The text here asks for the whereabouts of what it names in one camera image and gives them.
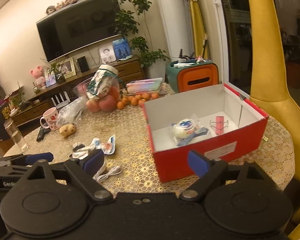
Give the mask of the black hair clip packet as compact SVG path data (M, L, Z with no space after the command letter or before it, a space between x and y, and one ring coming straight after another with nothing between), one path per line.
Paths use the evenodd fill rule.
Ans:
M72 151L73 151L73 152L77 152L77 151L79 151L80 149L82 149L82 148L84 148L84 147L85 147L85 145L82 144L81 142L76 142L76 143L74 143L74 144L72 145Z

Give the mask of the pink binder clip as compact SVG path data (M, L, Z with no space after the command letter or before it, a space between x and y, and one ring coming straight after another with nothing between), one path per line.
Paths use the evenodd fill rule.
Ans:
M224 133L225 129L229 126L229 121L225 120L223 115L218 115L215 117L214 121L210 121L210 127L214 130L216 135L221 135Z

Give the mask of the white round snack packet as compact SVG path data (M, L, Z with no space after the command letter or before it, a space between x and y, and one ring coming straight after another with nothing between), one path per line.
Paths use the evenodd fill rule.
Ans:
M177 123L170 125L170 132L175 142L180 142L187 138L189 135L200 129L202 126L196 115L190 118L185 118Z

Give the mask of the silver foil packet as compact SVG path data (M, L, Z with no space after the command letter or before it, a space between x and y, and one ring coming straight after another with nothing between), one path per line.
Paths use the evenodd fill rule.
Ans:
M71 154L71 159L84 159L86 158L88 155L92 154L94 152L95 149L92 148L81 148L75 152L73 152Z

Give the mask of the blue white snack wrapper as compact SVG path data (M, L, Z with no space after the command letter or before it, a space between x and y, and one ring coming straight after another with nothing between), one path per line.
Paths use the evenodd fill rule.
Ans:
M202 135L207 135L208 132L209 132L209 130L206 127L201 127L200 129L198 129L198 130L194 131L193 133L191 133L190 135L188 135L186 138L181 139L181 141L179 141L177 143L177 147L185 146L194 138L202 136Z

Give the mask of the glass jar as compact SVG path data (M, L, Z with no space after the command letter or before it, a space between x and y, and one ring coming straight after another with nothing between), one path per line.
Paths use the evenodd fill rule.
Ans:
M14 144L19 147L19 150L22 153L26 152L26 150L29 148L29 145L12 119L5 121L4 128L10 138L13 140Z

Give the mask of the black remote control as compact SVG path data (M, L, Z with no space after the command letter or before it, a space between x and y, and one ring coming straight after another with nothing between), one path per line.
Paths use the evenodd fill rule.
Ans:
M40 142L44 139L45 135L50 133L51 129L41 127L37 136L36 141Z

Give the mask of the white blue pink wrapper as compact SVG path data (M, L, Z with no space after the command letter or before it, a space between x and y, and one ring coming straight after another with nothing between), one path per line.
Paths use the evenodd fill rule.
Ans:
M102 150L105 155L112 155L115 152L115 135L112 135L107 142L102 142L98 138L94 138L91 141L91 145L93 145L96 149Z

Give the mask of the pink strawberry mug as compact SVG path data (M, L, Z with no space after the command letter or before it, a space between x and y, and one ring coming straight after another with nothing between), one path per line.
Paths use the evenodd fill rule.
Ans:
M58 130L59 126L57 125L57 118L58 118L58 110L56 107L52 107L46 110L43 113L43 116L39 120L40 125L44 129L51 129L52 131Z

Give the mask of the red white cardboard box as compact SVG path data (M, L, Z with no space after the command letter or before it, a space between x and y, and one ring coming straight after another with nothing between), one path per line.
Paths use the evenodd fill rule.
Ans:
M228 85L214 85L143 105L155 166L162 183L188 177L188 152L235 160L257 149L268 114Z

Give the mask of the lace tablecloth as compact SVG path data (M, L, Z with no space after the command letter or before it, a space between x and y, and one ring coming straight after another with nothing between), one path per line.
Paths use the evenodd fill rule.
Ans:
M54 163L69 159L72 145L81 142L89 146L94 138L107 142L115 135L115 152L106 155L105 167L121 166L122 172L102 182L112 194L118 192L175 192L181 193L197 180L192 175L162 183L155 166L149 131L143 106L128 105L122 110L109 113L85 111L77 125L77 131L63 138L58 131L51 131L37 142L38 131L29 133L25 140L29 145L27 154L50 152ZM272 116L268 121L257 149L230 164L257 163L270 178L284 189L295 173L294 147L290 133Z

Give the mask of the wooden tv cabinet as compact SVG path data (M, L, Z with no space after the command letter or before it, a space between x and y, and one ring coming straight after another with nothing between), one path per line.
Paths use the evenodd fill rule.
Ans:
M110 63L111 66L118 71L119 78L125 83L130 81L141 80L145 77L144 71L141 68L140 60L137 56L125 61L115 61ZM54 106L53 102L56 100L54 96L64 96L67 92L69 98L73 99L76 95L76 86L79 83L87 81L93 77L97 68L89 71L78 73L73 77L66 79L64 83L54 84L29 99L30 105L22 112L17 113L12 120L17 126L26 124L33 120L39 119L44 111Z

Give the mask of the clear plastic bag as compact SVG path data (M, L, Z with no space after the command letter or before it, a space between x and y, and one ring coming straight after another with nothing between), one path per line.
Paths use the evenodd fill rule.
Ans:
M67 124L77 125L81 116L85 111L87 99L86 97L79 97L68 105L64 106L58 114L57 126L62 127Z

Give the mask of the pale red apple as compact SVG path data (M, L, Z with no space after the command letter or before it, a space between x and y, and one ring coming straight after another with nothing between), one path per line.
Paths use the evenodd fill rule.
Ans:
M99 101L93 99L89 99L86 102L86 108L93 113L99 112L101 110L99 106Z

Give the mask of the tangerine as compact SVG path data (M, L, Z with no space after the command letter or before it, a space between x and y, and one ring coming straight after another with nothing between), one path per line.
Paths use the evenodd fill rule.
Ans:
M129 103L128 99L126 97L123 97L121 99L121 102L124 104L124 105L127 105Z
M142 98L145 99L146 101L148 101L151 97L148 93L143 93Z
M138 105L139 105L139 106L142 106L146 101L147 101L146 99L140 99L140 100L138 101Z
M158 98L160 98L160 95L158 93L152 93L151 94L151 99L152 100L155 100L155 99L158 99Z
M138 98L133 97L133 98L131 98L130 103L131 103L133 106L136 106L136 105L138 105L139 100L138 100Z
M124 107L125 107L125 104L122 101L117 103L117 108L118 109L124 109Z

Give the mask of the pink pig plush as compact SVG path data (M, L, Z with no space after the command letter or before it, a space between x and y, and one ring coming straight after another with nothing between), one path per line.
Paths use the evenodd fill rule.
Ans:
M35 79L35 84L41 89L46 88L45 76L42 66L38 66L30 71L31 75Z

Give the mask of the gift bag with green ribbon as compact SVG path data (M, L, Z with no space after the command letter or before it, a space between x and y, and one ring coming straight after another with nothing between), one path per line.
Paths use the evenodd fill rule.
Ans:
M113 66L102 64L88 82L86 94L88 99L100 100L109 94L112 86L120 90L120 85L126 87L119 78L119 71Z

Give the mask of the small potted grass plant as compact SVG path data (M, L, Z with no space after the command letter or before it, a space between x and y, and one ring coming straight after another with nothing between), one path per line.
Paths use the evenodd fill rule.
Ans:
M66 78L64 76L64 74L62 73L62 65L63 65L63 61L54 61L54 62L48 62L46 59L41 59L46 67L46 72L47 74L51 75L54 74L56 77L56 82L58 84L64 83L66 81Z

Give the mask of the framed photo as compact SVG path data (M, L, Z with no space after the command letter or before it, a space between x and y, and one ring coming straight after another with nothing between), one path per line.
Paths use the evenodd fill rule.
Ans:
M66 79L76 75L76 67L73 58L68 58L61 63L61 73Z

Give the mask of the green orange storage bin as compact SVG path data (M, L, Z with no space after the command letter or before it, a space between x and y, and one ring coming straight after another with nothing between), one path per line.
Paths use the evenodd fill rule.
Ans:
M174 61L165 68L166 79L176 93L219 84L218 67L210 60Z

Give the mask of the yellow chair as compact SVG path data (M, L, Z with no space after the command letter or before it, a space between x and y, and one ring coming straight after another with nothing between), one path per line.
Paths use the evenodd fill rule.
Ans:
M295 175L300 181L300 107L287 87L286 65L274 0L249 0L253 71L250 98L292 137Z

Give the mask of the black speaker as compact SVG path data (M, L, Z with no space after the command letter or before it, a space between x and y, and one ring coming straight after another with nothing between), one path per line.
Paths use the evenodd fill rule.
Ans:
M81 71L82 73L85 73L85 72L87 72L87 71L90 70L89 64L88 64L87 59L86 59L85 56L79 57L79 58L77 59L77 64L78 64L79 69L80 69L80 71Z

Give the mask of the portrait drawing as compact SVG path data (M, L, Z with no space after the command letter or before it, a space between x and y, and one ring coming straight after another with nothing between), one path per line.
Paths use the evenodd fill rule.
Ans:
M100 58L103 64L116 61L115 52L111 44L103 46L99 49Z

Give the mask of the blue picture card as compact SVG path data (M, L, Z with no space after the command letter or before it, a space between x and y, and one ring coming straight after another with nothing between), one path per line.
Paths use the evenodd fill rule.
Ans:
M117 60L125 59L131 55L129 43L125 38L114 40L113 48Z

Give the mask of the television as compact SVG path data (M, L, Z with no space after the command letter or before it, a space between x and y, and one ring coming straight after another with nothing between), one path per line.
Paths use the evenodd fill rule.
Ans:
M118 0L79 0L36 25L47 61L117 35Z

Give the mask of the green potted tree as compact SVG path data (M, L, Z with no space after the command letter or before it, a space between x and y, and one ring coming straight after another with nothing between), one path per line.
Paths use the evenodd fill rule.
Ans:
M152 37L147 24L146 13L149 11L152 0L118 0L119 5L131 4L132 10L120 9L116 13L116 32L126 38L132 36L129 45L136 52L143 67L150 67L157 61L167 61L167 52L162 49L153 49Z

